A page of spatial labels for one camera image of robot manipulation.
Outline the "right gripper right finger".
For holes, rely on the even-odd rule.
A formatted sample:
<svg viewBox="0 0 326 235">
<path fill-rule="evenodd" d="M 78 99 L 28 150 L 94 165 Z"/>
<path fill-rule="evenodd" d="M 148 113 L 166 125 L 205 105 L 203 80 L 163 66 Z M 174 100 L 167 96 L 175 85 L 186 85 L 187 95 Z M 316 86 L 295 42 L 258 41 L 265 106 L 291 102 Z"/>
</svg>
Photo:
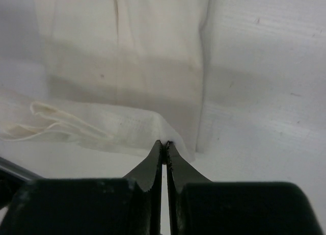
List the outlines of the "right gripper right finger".
<svg viewBox="0 0 326 235">
<path fill-rule="evenodd" d="M 166 144 L 171 234 L 322 234 L 289 182 L 213 182 Z"/>
</svg>

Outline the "cream white t shirt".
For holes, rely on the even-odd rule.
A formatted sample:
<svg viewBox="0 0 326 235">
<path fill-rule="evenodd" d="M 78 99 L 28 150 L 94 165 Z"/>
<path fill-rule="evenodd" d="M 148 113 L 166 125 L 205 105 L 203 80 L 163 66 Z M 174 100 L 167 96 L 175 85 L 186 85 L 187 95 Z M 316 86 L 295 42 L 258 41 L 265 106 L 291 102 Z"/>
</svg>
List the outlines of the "cream white t shirt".
<svg viewBox="0 0 326 235">
<path fill-rule="evenodd" d="M 194 159 L 211 0 L 1 0 L 1 139 Z"/>
</svg>

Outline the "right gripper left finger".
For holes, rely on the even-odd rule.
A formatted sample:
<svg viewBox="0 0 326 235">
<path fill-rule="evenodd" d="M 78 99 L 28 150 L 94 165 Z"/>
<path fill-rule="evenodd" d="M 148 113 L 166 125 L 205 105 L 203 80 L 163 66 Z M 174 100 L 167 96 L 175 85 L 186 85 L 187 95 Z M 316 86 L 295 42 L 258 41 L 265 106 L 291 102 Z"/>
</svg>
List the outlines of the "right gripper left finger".
<svg viewBox="0 0 326 235">
<path fill-rule="evenodd" d="M 122 178 L 35 179 L 14 194 L 1 234 L 160 234 L 162 144 Z"/>
</svg>

